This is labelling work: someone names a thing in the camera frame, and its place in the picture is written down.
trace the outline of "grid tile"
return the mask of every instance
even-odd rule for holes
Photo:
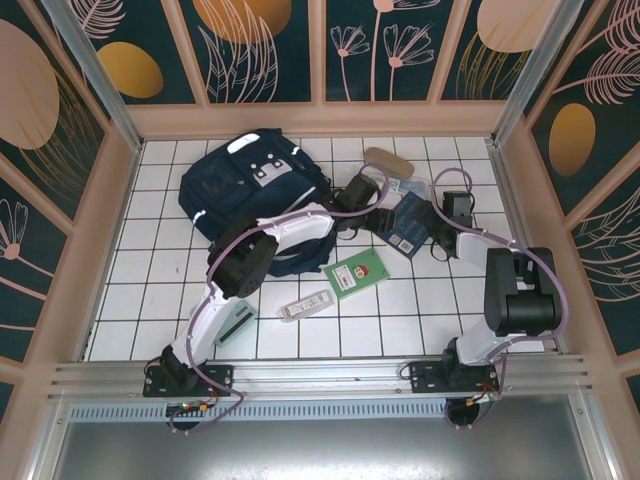
[[[98,322],[92,329],[89,360],[146,360],[157,356],[188,325],[204,292],[210,245],[178,204],[184,172],[205,152],[228,140],[151,142],[113,256]],[[294,138],[338,187],[362,165],[364,148],[378,146],[412,161],[416,176],[464,166],[474,180],[476,224],[511,237],[483,139],[453,137]],[[448,175],[439,191],[463,190]],[[400,196],[390,195],[393,206]],[[329,264],[375,246],[391,278],[343,299],[311,318],[283,323],[278,310],[300,297],[329,288],[324,272],[268,277],[246,300],[260,314],[223,348],[220,360],[269,358],[379,357],[439,354],[454,336],[482,319],[484,272],[465,262],[435,260],[427,244],[407,260],[367,231],[341,232]],[[444,257],[439,247],[438,258]],[[539,351],[523,342],[510,351]]]

